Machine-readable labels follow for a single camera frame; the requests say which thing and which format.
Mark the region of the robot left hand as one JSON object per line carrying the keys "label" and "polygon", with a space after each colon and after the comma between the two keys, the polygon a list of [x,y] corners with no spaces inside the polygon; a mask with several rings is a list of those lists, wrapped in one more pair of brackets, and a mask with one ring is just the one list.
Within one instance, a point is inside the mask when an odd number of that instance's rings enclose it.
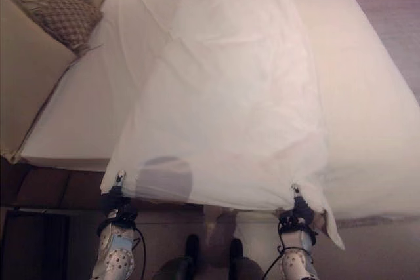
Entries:
{"label": "robot left hand", "polygon": [[117,218],[124,222],[134,221],[138,211],[131,203],[131,198],[125,197],[122,192],[126,172],[120,170],[113,186],[108,193],[102,196],[102,210],[106,218]]}

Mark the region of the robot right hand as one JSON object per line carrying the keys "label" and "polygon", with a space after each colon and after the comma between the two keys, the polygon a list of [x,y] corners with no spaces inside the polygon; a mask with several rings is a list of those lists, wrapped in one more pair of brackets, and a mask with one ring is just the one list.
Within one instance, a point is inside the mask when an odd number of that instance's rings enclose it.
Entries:
{"label": "robot right hand", "polygon": [[281,226],[296,226],[303,224],[311,225],[314,221],[315,213],[305,201],[301,189],[297,184],[291,186],[293,190],[294,206],[291,210],[282,213],[279,217]]}

